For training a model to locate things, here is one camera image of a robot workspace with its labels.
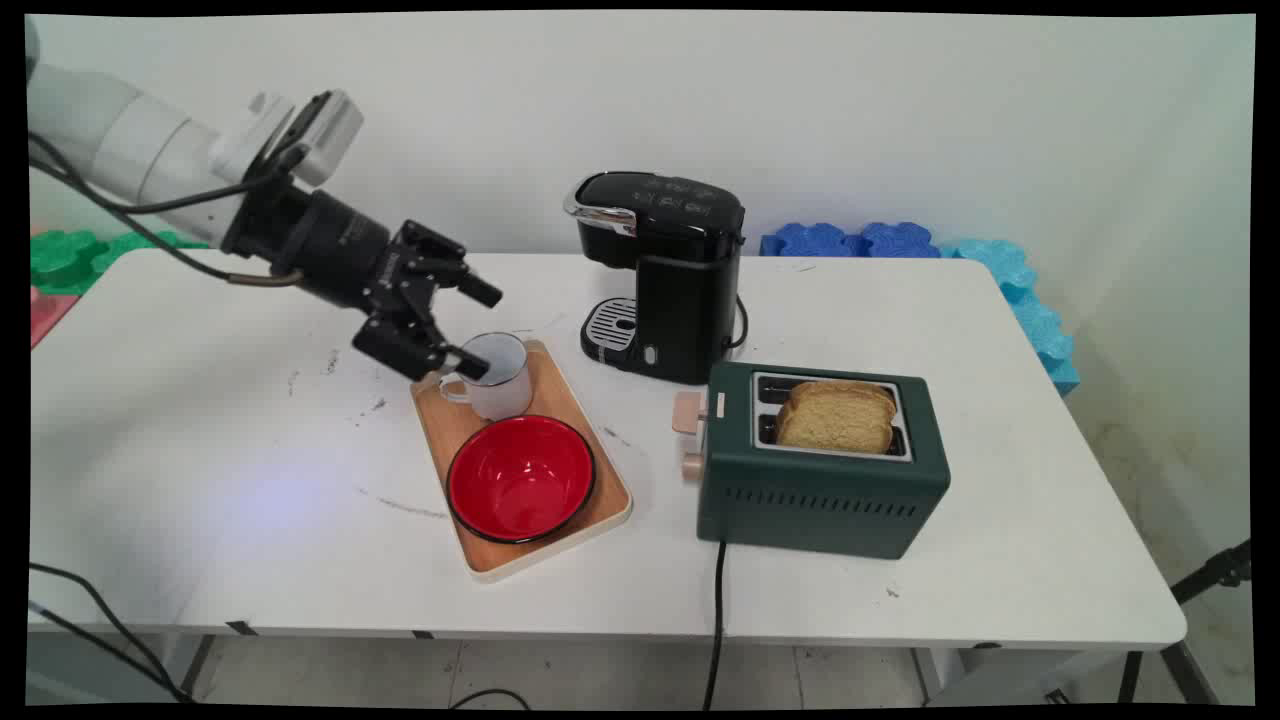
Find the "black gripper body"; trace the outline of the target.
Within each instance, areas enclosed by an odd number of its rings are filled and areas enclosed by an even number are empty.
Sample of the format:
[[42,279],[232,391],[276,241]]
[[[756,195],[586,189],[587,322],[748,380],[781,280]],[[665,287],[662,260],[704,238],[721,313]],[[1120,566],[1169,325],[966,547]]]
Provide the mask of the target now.
[[412,219],[389,231],[292,179],[250,192],[221,246],[266,261],[271,275],[300,275],[301,290],[337,307],[364,313],[369,332],[424,333],[438,290],[468,292],[460,243]]

